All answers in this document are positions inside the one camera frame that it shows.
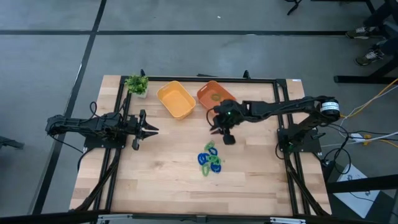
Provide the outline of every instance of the wooden tabletop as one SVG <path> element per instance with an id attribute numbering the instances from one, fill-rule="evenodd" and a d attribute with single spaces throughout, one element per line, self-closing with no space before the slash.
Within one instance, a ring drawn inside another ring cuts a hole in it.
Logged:
<path id="1" fill-rule="evenodd" d="M 106 75 L 98 95 L 97 114 L 113 111 L 120 76 Z M 132 97 L 129 114 L 147 113 L 147 122 L 159 134 L 141 141 L 138 151 L 131 147 L 134 136 L 122 150 L 112 201 L 112 212 L 179 213 L 212 215 L 292 215 L 285 165 L 275 156 L 278 120 L 273 116 L 261 123 L 242 123 L 231 132 L 236 144 L 226 146 L 221 135 L 211 135 L 206 110 L 198 102 L 202 82 L 181 82 L 197 101 L 192 114 L 177 121 L 156 96 L 167 82 L 149 82 L 146 99 Z M 273 88 L 266 83 L 221 83 L 238 102 L 275 102 Z M 300 80 L 287 80 L 291 100 L 304 97 Z M 294 114 L 295 123 L 307 115 Z M 214 140 L 222 171 L 201 173 L 197 155 Z M 324 210 L 331 212 L 319 161 L 301 153 L 305 183 Z M 81 162 L 70 208 L 79 206 L 98 182 L 104 149 L 94 149 Z M 108 185 L 105 186 L 100 208 Z M 296 187 L 299 210 L 302 211 Z"/>

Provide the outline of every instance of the black robotic arm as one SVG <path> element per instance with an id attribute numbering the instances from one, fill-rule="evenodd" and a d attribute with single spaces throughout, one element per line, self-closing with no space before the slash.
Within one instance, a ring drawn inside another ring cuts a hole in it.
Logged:
<path id="1" fill-rule="evenodd" d="M 157 128 L 146 122 L 146 112 L 141 110 L 139 120 L 134 115 L 127 115 L 123 118 L 120 113 L 107 113 L 102 116 L 80 119 L 66 118 L 62 115 L 56 115 L 47 120 L 45 128 L 47 134 L 54 136 L 66 132 L 80 133 L 86 137 L 85 147 L 108 147 L 124 148 L 127 135 L 136 136 L 133 140 L 132 148 L 139 149 L 139 140 L 148 138 L 157 134 Z"/>
<path id="2" fill-rule="evenodd" d="M 293 124 L 287 129 L 278 130 L 280 146 L 289 148 L 291 152 L 302 151 L 299 148 L 307 139 L 322 137 L 323 134 L 318 134 L 317 130 L 314 129 L 318 125 L 327 126 L 340 118 L 337 100 L 328 96 L 315 98 L 308 96 L 299 100 L 280 103 L 243 101 L 239 104 L 233 100 L 224 100 L 213 109 L 217 115 L 213 118 L 210 131 L 213 131 L 212 134 L 222 134 L 225 144 L 235 143 L 235 138 L 231 135 L 230 129 L 243 121 L 256 123 L 278 114 L 308 113 L 309 117 L 301 123 Z"/>

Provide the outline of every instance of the gray floor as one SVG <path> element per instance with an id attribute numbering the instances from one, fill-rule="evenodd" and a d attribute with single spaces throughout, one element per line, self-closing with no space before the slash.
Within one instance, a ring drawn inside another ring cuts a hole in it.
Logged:
<path id="1" fill-rule="evenodd" d="M 92 28 L 100 1 L 0 0 L 0 29 Z M 287 17 L 292 4 L 271 1 L 108 0 L 100 30 L 348 30 L 370 13 L 365 3 L 303 1 Z M 52 140 L 44 133 L 49 116 L 62 114 L 88 36 L 0 35 L 0 135 L 25 142 L 23 151 L 0 151 L 0 216 L 29 212 Z M 359 67 L 353 59 L 377 39 L 278 36 L 97 36 L 76 101 L 74 117 L 90 115 L 103 75 L 129 75 L 143 68 L 148 75 L 194 76 L 197 73 L 241 77 L 299 78 L 307 95 L 331 95 L 343 114 L 365 103 L 384 85 L 337 85 L 334 75 L 368 75 L 386 60 Z M 398 71 L 390 76 L 397 76 Z M 349 119 L 349 130 L 393 132 L 397 95 L 392 92 Z M 322 144 L 343 140 L 336 131 Z M 67 134 L 81 147 L 83 138 Z M 396 174 L 398 151 L 383 142 L 347 146 L 353 164 L 369 177 Z M 44 212 L 67 211 L 76 179 L 79 153 L 64 146 Z M 341 157 L 339 163 L 347 160 Z"/>

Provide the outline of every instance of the person's foot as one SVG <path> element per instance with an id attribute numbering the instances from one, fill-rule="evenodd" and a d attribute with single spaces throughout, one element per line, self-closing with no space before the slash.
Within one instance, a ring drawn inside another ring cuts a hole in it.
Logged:
<path id="1" fill-rule="evenodd" d="M 365 56 L 358 57 L 355 59 L 355 63 L 360 66 L 369 65 L 372 62 L 376 62 L 380 59 L 383 59 L 383 53 L 380 49 L 371 50 Z"/>
<path id="2" fill-rule="evenodd" d="M 351 39 L 368 39 L 375 27 L 360 27 L 346 32 L 346 36 Z"/>

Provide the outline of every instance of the electrical wire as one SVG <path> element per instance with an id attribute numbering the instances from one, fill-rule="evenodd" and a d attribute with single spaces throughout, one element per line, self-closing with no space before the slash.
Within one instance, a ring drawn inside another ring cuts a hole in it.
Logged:
<path id="1" fill-rule="evenodd" d="M 63 142 L 63 141 L 61 141 L 61 140 L 58 140 L 58 139 L 56 139 L 54 136 L 50 136 L 50 137 L 51 137 L 52 139 L 56 140 L 57 142 L 60 142 L 60 143 L 62 143 L 62 144 L 65 144 L 65 145 L 71 147 L 72 149 L 74 149 L 74 150 L 76 150 L 76 151 L 79 151 L 79 152 L 83 153 L 82 150 L 76 148 L 75 146 L 71 146 L 71 145 L 69 145 L 68 143 L 65 143 L 65 142 Z"/>
<path id="2" fill-rule="evenodd" d="M 207 123 L 209 123 L 209 125 L 211 126 L 211 127 L 213 127 L 213 125 L 210 123 L 210 121 L 209 121 L 209 112 L 211 111 L 211 110 L 213 110 L 214 108 L 212 108 L 212 109 L 209 109 L 207 112 L 206 112 L 206 120 L 207 120 Z"/>
<path id="3" fill-rule="evenodd" d="M 341 120 L 340 126 L 343 126 L 343 123 L 344 123 L 344 121 L 345 121 L 347 118 L 350 118 L 350 117 L 356 115 L 357 113 L 359 113 L 361 110 L 363 110 L 363 108 L 365 108 L 365 107 L 366 107 L 368 104 L 370 104 L 373 100 L 378 99 L 378 98 L 384 96 L 385 94 L 389 93 L 390 91 L 396 89 L 398 86 L 395 86 L 394 88 L 391 88 L 391 89 L 388 90 L 387 92 L 383 93 L 384 90 L 386 90 L 388 87 L 390 87 L 390 86 L 391 86 L 393 83 L 395 83 L 397 80 L 398 80 L 398 78 L 395 79 L 392 83 L 390 83 L 390 85 L 388 85 L 387 87 L 385 87 L 378 95 L 376 95 L 374 98 L 372 98 L 372 99 L 369 100 L 368 102 L 364 103 L 363 105 L 361 105 L 361 106 L 359 106 L 359 107 L 354 108 L 354 109 L 351 111 L 351 113 L 350 113 L 349 115 L 347 115 L 347 116 L 341 115 L 341 117 L 343 117 L 343 120 Z"/>
<path id="4" fill-rule="evenodd" d="M 337 125 L 337 124 L 329 124 L 329 125 L 332 125 L 332 126 L 336 126 L 336 127 L 341 128 L 341 129 L 346 133 L 346 139 L 344 140 L 344 142 L 341 144 L 341 146 L 340 146 L 339 148 L 332 149 L 331 151 L 329 151 L 328 153 L 326 153 L 326 155 L 324 156 L 323 159 L 327 159 L 327 157 L 329 156 L 330 153 L 336 151 L 336 152 L 335 152 L 335 155 L 333 156 L 333 160 L 335 161 L 335 165 L 334 165 L 333 167 L 335 168 L 335 170 L 336 170 L 339 174 L 347 174 L 347 173 L 349 172 L 349 170 L 351 169 L 351 155 L 349 154 L 349 152 L 348 152 L 346 149 L 344 149 L 344 146 L 346 146 L 346 144 L 347 144 L 347 142 L 348 142 L 348 139 L 349 139 L 348 131 L 347 131 L 345 128 L 343 128 L 343 127 L 341 127 L 340 125 Z M 339 129 L 337 129 L 337 128 L 335 128 L 335 127 L 331 127 L 331 126 L 325 126 L 325 127 L 333 128 L 333 129 L 339 131 Z M 340 171 L 340 170 L 337 169 L 336 160 L 337 160 L 338 156 L 340 155 L 340 153 L 341 153 L 342 151 L 344 151 L 344 152 L 347 154 L 347 157 L 348 157 L 348 169 L 347 169 L 346 172 L 342 172 L 342 171 Z"/>
<path id="5" fill-rule="evenodd" d="M 398 82 L 398 78 L 396 78 L 392 83 L 388 84 L 388 86 L 386 86 L 383 90 L 381 90 L 379 94 L 377 94 L 377 95 L 374 96 L 371 100 L 369 100 L 367 103 L 365 103 L 365 105 L 363 105 L 363 107 L 362 107 L 361 109 L 359 109 L 357 112 L 355 112 L 354 114 L 349 114 L 349 115 L 347 115 L 347 116 L 341 115 L 341 116 L 342 116 L 342 117 L 345 117 L 345 118 L 350 118 L 350 117 L 353 117 L 353 116 L 357 115 L 357 114 L 358 114 L 359 112 L 361 112 L 365 107 L 367 107 L 373 100 L 375 100 L 375 99 L 377 99 L 379 96 L 381 96 L 382 93 L 384 93 L 384 91 L 385 91 L 386 89 L 388 89 L 390 86 L 392 86 L 395 82 Z"/>
<path id="6" fill-rule="evenodd" d="M 379 141 L 382 141 L 382 142 L 388 143 L 388 144 L 390 144 L 391 146 L 394 146 L 394 147 L 398 148 L 398 145 L 396 145 L 396 144 L 394 144 L 394 143 L 392 143 L 392 142 L 390 142 L 390 141 L 388 141 L 388 140 L 385 140 L 385 139 L 380 139 Z"/>
<path id="7" fill-rule="evenodd" d="M 275 146 L 275 155 L 276 155 L 276 157 L 278 157 L 278 159 L 284 160 L 284 158 L 278 156 L 278 146 L 279 146 L 279 142 Z"/>
<path id="8" fill-rule="evenodd" d="M 349 142 L 347 144 L 357 144 L 357 143 L 362 143 L 362 142 L 370 142 L 370 141 L 374 141 L 374 140 L 378 140 L 378 139 L 388 138 L 388 137 L 396 135 L 396 134 L 398 134 L 398 131 L 396 131 L 394 133 L 391 133 L 391 134 L 387 134 L 385 136 L 380 136 L 380 137 L 377 137 L 377 138 L 371 138 L 371 139 L 367 139 L 367 140 L 363 140 L 363 141 Z M 324 145 L 324 146 L 321 146 L 321 147 L 330 147 L 330 146 L 338 146 L 338 145 L 340 145 L 340 144 L 327 144 L 327 145 Z"/>
<path id="9" fill-rule="evenodd" d="M 358 197 L 358 196 L 356 196 L 355 194 L 353 194 L 352 192 L 349 192 L 349 193 L 350 193 L 352 196 L 354 196 L 354 197 L 356 197 L 356 198 L 358 198 L 358 199 L 367 200 L 367 201 L 370 201 L 370 202 L 373 202 L 373 203 L 376 203 L 376 204 L 380 205 L 380 203 L 375 202 L 375 201 L 373 201 L 373 200 L 370 200 L 370 199 L 367 199 L 367 198 Z M 396 214 L 396 213 L 393 212 L 393 211 L 391 211 L 391 214 L 393 214 L 393 215 L 395 215 L 396 217 L 398 217 L 398 214 Z"/>
<path id="10" fill-rule="evenodd" d="M 390 134 L 390 133 L 377 133 L 377 132 L 373 132 L 373 131 L 364 131 L 364 130 L 353 131 L 353 132 L 350 132 L 350 133 L 348 133 L 348 134 L 360 133 L 360 132 L 370 133 L 370 134 L 384 134 L 384 135 Z"/>
<path id="11" fill-rule="evenodd" d="M 122 105 L 120 106 L 120 108 L 118 109 L 117 113 L 115 113 L 115 114 L 114 114 L 112 117 L 110 117 L 110 118 L 103 117 L 103 119 L 104 119 L 104 120 L 107 120 L 107 119 L 113 119 L 113 118 L 115 118 L 118 114 L 120 114 L 120 111 L 125 107 L 126 102 L 127 102 L 127 98 L 125 98 L 125 99 L 123 100 L 123 103 L 122 103 Z M 88 121 L 91 121 L 94 117 L 101 118 L 101 116 L 98 116 L 98 114 L 96 114 L 98 106 L 97 106 L 97 103 L 96 103 L 95 101 L 92 101 L 92 102 L 90 103 L 90 106 L 89 106 L 89 107 L 90 107 L 90 112 L 91 112 L 90 118 L 88 118 L 88 119 L 86 119 L 86 120 L 80 122 L 80 124 L 85 123 L 85 122 L 88 122 Z"/>
<path id="12" fill-rule="evenodd" d="M 349 138 L 350 139 L 363 139 L 363 140 L 366 140 L 366 138 L 364 138 L 364 137 L 352 137 L 352 136 L 350 136 Z M 398 139 L 390 139 L 390 138 L 382 138 L 382 139 L 379 139 L 379 140 L 398 141 Z"/>
<path id="13" fill-rule="evenodd" d="M 78 171 L 78 172 L 79 172 L 79 169 L 80 169 L 81 160 L 82 160 L 83 157 L 84 157 L 85 155 L 87 155 L 87 153 L 90 152 L 91 150 L 93 150 L 93 148 L 91 148 L 91 149 L 87 148 L 87 151 L 86 151 L 85 153 L 83 153 L 83 155 L 80 156 L 79 161 L 77 162 L 77 171 Z"/>

